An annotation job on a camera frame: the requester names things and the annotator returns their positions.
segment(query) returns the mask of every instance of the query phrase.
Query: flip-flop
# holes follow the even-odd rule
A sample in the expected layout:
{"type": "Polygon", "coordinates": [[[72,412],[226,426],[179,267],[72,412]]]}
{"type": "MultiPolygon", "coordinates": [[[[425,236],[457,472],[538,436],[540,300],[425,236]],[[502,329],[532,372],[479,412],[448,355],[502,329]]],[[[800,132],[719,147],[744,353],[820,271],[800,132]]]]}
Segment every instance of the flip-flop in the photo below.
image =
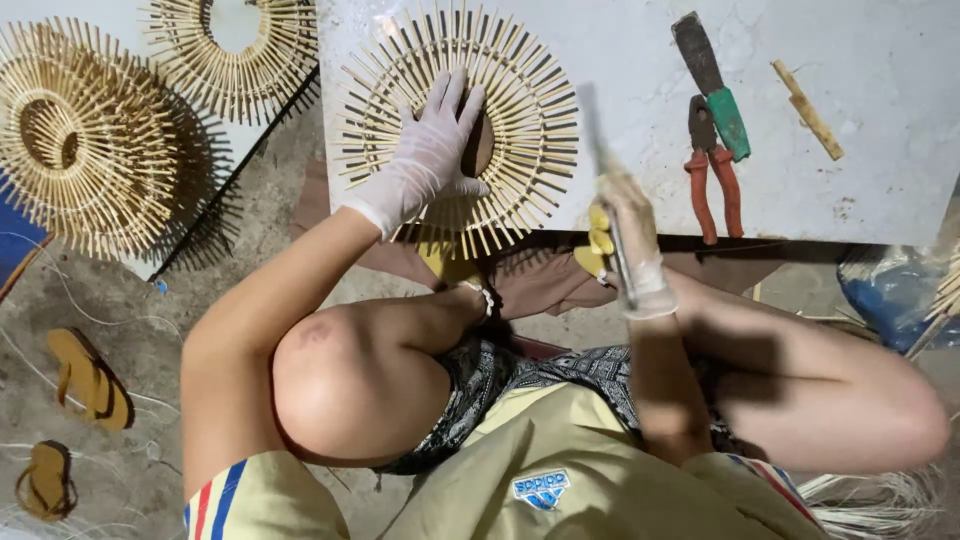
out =
{"type": "Polygon", "coordinates": [[[57,441],[36,443],[30,465],[16,479],[16,501],[28,514],[43,521],[61,520],[73,509],[70,451],[57,441]]]}
{"type": "Polygon", "coordinates": [[[47,346],[60,360],[60,405],[66,406],[66,391],[71,386],[91,422],[111,431],[132,425],[130,395],[79,330],[51,330],[47,332],[47,346]]]}

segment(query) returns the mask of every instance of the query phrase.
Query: red-handled pliers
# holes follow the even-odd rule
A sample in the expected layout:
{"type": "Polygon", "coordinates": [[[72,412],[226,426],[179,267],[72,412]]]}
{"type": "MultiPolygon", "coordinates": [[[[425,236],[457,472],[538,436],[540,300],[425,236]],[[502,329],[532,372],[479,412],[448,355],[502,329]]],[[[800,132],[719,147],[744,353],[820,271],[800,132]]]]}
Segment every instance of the red-handled pliers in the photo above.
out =
{"type": "Polygon", "coordinates": [[[707,203],[707,163],[713,167],[713,174],[720,181],[723,189],[724,218],[727,221],[727,234],[731,238],[743,236],[743,225],[740,223],[740,184],[733,172],[731,159],[733,152],[717,143],[717,133],[713,129],[713,114],[707,106],[707,100],[702,95],[690,99],[690,116],[688,119],[690,141],[693,144],[693,156],[684,165],[690,173],[690,199],[693,202],[693,213],[700,222],[700,229],[704,232],[704,243],[717,243],[717,229],[713,224],[710,206],[707,203]]]}

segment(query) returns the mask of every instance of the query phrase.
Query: bamboo sunburst mirror frame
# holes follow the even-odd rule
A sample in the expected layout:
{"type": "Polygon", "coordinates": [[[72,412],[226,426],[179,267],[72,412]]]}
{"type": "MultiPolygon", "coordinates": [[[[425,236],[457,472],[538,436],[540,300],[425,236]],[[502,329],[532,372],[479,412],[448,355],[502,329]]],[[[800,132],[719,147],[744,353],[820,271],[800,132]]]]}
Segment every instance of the bamboo sunburst mirror frame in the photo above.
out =
{"type": "Polygon", "coordinates": [[[257,125],[276,117],[316,65],[317,10],[304,0],[256,0],[259,33],[230,53],[209,29],[213,0],[150,0],[147,35],[159,69],[188,101],[221,118],[257,125]]]}
{"type": "Polygon", "coordinates": [[[467,88],[482,83],[487,90],[478,124],[492,128],[492,158],[477,178],[492,193],[435,202],[397,231],[394,240],[405,230],[403,240],[411,241],[416,229],[417,244],[457,246],[453,258],[489,256],[504,248],[501,236],[514,245],[542,228],[537,214],[550,216],[548,207],[559,206],[552,192],[565,193],[556,177],[571,178],[570,167],[576,166],[573,86],[523,24],[514,24],[512,16],[498,18],[498,13],[484,15],[482,5],[468,11],[466,0],[456,11],[452,1],[445,12],[435,5],[432,14],[425,14],[420,6],[416,22],[405,14],[405,27],[391,19],[396,30],[385,41],[371,36],[375,53],[361,45],[372,64],[351,54],[372,82],[343,67],[362,87],[341,85],[349,101],[340,100],[346,108],[338,113],[345,119],[340,127],[344,139],[334,144],[345,148],[335,160],[347,162],[341,175],[350,176],[350,186],[390,161],[400,137],[399,106],[422,108],[438,72],[463,65],[467,88]]]}
{"type": "Polygon", "coordinates": [[[160,80],[117,40],[67,19],[0,33],[0,194],[71,249],[149,249],[175,166],[160,80]]]}

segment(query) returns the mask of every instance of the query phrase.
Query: black and white patterned fabric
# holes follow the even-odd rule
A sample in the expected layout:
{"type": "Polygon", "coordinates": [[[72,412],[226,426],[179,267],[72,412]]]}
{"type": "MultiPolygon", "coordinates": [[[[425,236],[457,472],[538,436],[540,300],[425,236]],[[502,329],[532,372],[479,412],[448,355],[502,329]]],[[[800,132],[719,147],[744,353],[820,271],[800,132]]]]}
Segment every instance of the black and white patterned fabric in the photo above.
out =
{"type": "MultiPolygon", "coordinates": [[[[468,339],[437,361],[450,375],[450,399],[434,428],[408,454],[373,469],[391,475],[418,475],[456,454],[483,421],[500,396],[518,388],[542,388],[572,382],[600,395],[623,424],[642,441],[630,398],[630,348],[615,346],[587,349],[534,361],[482,339],[468,339]]],[[[693,362],[702,383],[713,386],[718,377],[710,364],[693,362]]],[[[710,434],[718,452],[743,454],[730,426],[712,406],[712,388],[704,388],[713,423],[710,434]]]]}

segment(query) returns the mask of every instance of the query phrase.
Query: striped sleeve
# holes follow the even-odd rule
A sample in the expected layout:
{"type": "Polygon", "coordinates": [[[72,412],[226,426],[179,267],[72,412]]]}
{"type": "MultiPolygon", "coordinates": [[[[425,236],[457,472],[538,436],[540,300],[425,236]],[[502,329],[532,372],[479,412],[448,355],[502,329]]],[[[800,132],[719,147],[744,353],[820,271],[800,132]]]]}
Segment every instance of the striped sleeve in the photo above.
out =
{"type": "Polygon", "coordinates": [[[288,452],[258,454],[217,475],[183,510],[188,540],[349,538],[333,497],[288,452]]]}
{"type": "Polygon", "coordinates": [[[734,454],[703,454],[683,469],[730,501],[747,519],[789,540],[827,538],[790,477],[773,465],[734,454]]]}

